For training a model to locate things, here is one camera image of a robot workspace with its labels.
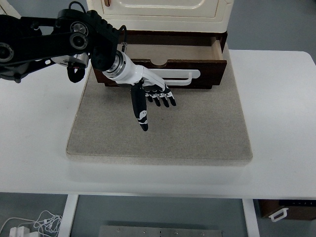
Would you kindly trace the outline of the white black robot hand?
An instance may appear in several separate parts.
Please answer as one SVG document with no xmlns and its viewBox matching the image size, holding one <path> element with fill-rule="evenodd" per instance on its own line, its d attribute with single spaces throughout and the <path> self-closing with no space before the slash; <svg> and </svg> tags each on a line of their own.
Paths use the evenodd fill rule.
<svg viewBox="0 0 316 237">
<path fill-rule="evenodd" d="M 114 64 L 103 74 L 117 84 L 132 85 L 131 101 L 134 115 L 143 129 L 148 130 L 146 98 L 160 107 L 160 100 L 169 108 L 176 106 L 175 98 L 164 79 L 144 66 L 134 64 L 125 53 L 117 53 Z"/>
</svg>

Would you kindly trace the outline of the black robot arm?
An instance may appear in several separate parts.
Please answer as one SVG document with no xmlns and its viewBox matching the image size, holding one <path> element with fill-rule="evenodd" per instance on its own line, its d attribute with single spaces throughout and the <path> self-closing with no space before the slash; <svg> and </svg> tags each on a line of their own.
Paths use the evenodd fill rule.
<svg viewBox="0 0 316 237">
<path fill-rule="evenodd" d="M 117 49 L 126 26 L 114 28 L 96 11 L 66 8 L 57 18 L 0 17 L 0 77 L 19 83 L 28 74 L 59 64 L 71 82 L 81 81 L 88 63 L 107 78 L 130 87 L 136 119 L 148 130 L 147 102 L 175 106 L 163 78 L 126 55 L 127 43 Z"/>
</svg>

